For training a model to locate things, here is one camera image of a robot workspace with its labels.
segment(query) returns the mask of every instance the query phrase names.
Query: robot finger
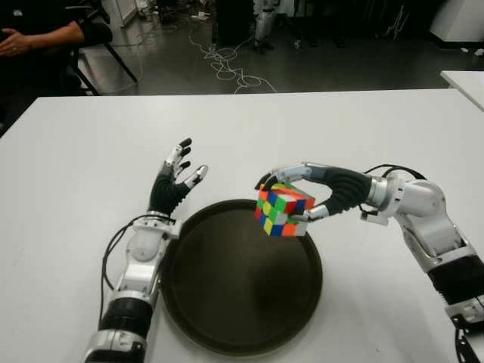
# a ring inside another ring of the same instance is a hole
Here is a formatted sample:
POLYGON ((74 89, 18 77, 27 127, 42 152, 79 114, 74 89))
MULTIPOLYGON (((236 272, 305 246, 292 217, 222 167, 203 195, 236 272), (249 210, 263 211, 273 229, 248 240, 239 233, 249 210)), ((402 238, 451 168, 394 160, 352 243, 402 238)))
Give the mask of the robot finger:
POLYGON ((268 172, 267 174, 265 174, 263 177, 261 177, 261 179, 257 182, 256 184, 256 187, 255 189, 258 191, 260 189, 260 186, 262 184, 265 184, 265 181, 267 181, 267 179, 269 179, 269 176, 271 176, 271 173, 268 172))
POLYGON ((183 170, 187 169, 190 165, 191 163, 189 161, 185 161, 183 164, 180 164, 173 172, 174 177, 178 178, 178 176, 183 172, 183 170))
POLYGON ((171 173, 177 170, 178 164, 182 158, 191 151, 191 148, 188 147, 189 145, 191 145, 191 138, 185 139, 173 148, 168 157, 165 159, 165 163, 163 164, 163 173, 171 173))
POLYGON ((330 216, 330 212, 324 203, 320 203, 311 209, 305 210, 303 214, 293 214, 290 217, 300 222, 314 222, 330 216))
POLYGON ((186 138, 179 144, 181 147, 187 147, 191 145, 191 138, 186 138))
POLYGON ((200 166, 195 172, 188 176, 182 184, 186 185, 188 189, 193 189, 195 185, 200 183, 206 176, 209 171, 209 167, 207 165, 200 166))
POLYGON ((269 179, 267 179, 265 181, 263 190, 264 191, 270 191, 271 188, 272 188, 272 185, 277 184, 278 182, 279 181, 278 181, 278 177, 277 176, 275 176, 275 175, 271 176, 269 179))
POLYGON ((288 166, 280 166, 273 169, 271 176, 264 184, 264 190, 269 190, 275 183, 289 184, 298 180, 308 178, 311 175, 311 168, 308 163, 296 163, 288 166))

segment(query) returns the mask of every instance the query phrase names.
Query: white cable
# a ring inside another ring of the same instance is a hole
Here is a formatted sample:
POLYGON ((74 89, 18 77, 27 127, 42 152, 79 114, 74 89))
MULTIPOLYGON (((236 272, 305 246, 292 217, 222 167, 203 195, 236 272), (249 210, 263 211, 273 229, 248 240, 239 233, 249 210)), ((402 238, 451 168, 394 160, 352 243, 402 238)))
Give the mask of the white cable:
POLYGON ((245 75, 244 69, 240 68, 232 68, 230 67, 229 62, 233 61, 237 58, 237 50, 244 44, 250 42, 253 38, 251 36, 247 40, 244 40, 235 48, 222 48, 218 51, 208 49, 203 49, 203 46, 199 43, 195 43, 194 40, 191 38, 195 28, 192 29, 190 34, 188 35, 188 40, 192 45, 197 46, 203 54, 203 59, 210 59, 214 60, 210 63, 210 66, 217 72, 216 77, 221 81, 231 81, 233 79, 237 79, 238 87, 234 91, 234 95, 236 95, 241 89, 243 88, 252 88, 252 87, 259 87, 263 83, 268 85, 274 93, 278 93, 278 91, 274 88, 274 86, 267 80, 262 77, 252 76, 252 75, 245 75))

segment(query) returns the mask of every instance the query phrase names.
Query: chair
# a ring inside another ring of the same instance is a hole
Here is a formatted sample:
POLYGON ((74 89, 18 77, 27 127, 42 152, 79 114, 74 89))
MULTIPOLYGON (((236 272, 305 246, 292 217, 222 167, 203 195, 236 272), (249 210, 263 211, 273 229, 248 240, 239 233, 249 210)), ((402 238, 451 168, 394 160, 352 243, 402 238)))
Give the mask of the chair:
POLYGON ((102 7, 101 0, 81 0, 80 2, 76 2, 74 5, 66 6, 66 10, 69 11, 77 20, 82 32, 84 33, 84 42, 73 50, 70 66, 73 68, 77 76, 84 82, 87 90, 93 95, 99 95, 98 90, 92 85, 91 81, 89 81, 89 79, 79 68, 79 49, 92 47, 95 45, 103 45, 111 53, 114 59, 116 59, 118 64, 125 70, 133 82, 137 82, 138 80, 136 79, 135 75, 125 65, 114 48, 109 44, 113 40, 111 29, 106 25, 106 23, 110 23, 110 17, 102 7), (98 17, 100 17, 104 22, 93 23, 92 21, 98 17))

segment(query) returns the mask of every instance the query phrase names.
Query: black fingertip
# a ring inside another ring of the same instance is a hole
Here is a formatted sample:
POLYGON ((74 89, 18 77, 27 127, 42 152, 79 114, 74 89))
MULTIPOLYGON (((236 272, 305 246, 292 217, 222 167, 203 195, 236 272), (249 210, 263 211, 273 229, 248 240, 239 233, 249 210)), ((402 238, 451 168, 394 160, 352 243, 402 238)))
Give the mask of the black fingertip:
POLYGON ((180 156, 184 157, 186 154, 190 153, 190 151, 191 151, 191 147, 186 147, 181 151, 180 156))
POLYGON ((269 176, 271 176, 271 174, 268 172, 263 177, 261 177, 261 179, 257 182, 255 189, 259 190, 260 186, 265 183, 269 176))
POLYGON ((185 161, 183 164, 180 165, 180 168, 187 169, 191 163, 189 161, 185 161))
POLYGON ((191 145, 191 138, 186 138, 184 141, 180 143, 181 147, 187 147, 188 145, 191 145))
POLYGON ((276 184, 277 182, 278 182, 277 176, 272 176, 265 182, 263 190, 270 191, 272 188, 272 185, 276 184))

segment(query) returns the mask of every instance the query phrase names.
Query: yellow sticker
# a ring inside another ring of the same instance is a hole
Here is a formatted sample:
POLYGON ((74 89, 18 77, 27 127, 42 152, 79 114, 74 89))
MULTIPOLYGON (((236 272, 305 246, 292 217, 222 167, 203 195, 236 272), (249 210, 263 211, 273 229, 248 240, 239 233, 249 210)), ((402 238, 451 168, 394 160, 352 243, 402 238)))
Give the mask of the yellow sticker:
POLYGON ((271 190, 276 191, 278 189, 286 188, 284 184, 276 183, 271 186, 271 190))
POLYGON ((271 235, 272 226, 273 226, 273 224, 272 224, 271 220, 269 218, 267 218, 265 220, 265 223, 264 223, 264 231, 265 231, 265 233, 267 233, 268 235, 271 235))
POLYGON ((271 209, 272 209, 272 205, 269 202, 266 201, 264 203, 264 206, 262 207, 262 211, 264 212, 264 214, 266 216, 268 216, 269 213, 271 212, 271 209))

